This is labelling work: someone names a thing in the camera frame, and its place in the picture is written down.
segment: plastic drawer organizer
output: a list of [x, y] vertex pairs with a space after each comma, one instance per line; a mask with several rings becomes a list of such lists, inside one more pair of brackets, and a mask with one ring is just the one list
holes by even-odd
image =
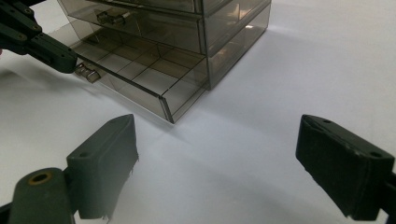
[[174, 123], [268, 26], [271, 0], [59, 0], [76, 73]]

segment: white background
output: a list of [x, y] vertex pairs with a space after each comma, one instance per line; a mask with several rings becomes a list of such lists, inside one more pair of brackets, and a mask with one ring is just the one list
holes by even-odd
[[[34, 10], [45, 32], [67, 22], [56, 1]], [[133, 113], [140, 162], [114, 224], [354, 223], [295, 159], [300, 117], [331, 119], [396, 155], [395, 10], [394, 0], [274, 0], [264, 36], [175, 126], [5, 51], [0, 204], [24, 175], [65, 168], [105, 122]]]

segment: transparent drawer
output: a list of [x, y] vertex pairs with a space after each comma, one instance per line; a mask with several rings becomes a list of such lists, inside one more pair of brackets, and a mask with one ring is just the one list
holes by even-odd
[[[94, 2], [82, 2], [86, 4], [83, 11], [90, 8], [95, 13], [93, 8], [103, 8]], [[77, 12], [83, 15], [82, 8], [77, 7], [69, 18], [70, 24], [51, 35], [70, 46], [84, 61], [77, 70], [80, 76], [109, 87], [163, 119], [176, 122], [205, 90], [219, 83], [263, 34], [268, 26], [270, 6], [264, 2], [258, 7], [243, 6], [246, 13], [241, 17], [242, 5], [228, 4], [209, 18], [188, 20], [158, 11], [134, 12], [135, 8], [127, 8], [134, 15], [135, 20], [131, 21], [137, 24], [139, 35], [131, 34], [126, 28], [105, 26], [95, 17], [77, 19]], [[124, 8], [105, 7], [125, 13]], [[209, 19], [218, 20], [217, 25], [205, 26]], [[221, 21], [234, 24], [205, 34], [209, 29], [215, 30]], [[197, 31], [194, 35], [198, 38], [193, 41], [191, 37], [183, 38], [188, 34], [185, 30], [156, 31], [175, 27], [189, 27]]]

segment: white table surface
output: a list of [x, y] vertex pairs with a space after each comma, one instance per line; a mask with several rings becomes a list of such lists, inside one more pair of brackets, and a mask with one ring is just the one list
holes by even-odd
[[[396, 155], [395, 9], [394, 0], [274, 0], [265, 35], [175, 126], [5, 51], [0, 204], [24, 175], [65, 168], [105, 122], [133, 113], [140, 162], [114, 224], [355, 223], [295, 159], [300, 117], [331, 119]], [[46, 32], [66, 23], [54, 0], [34, 10]]]

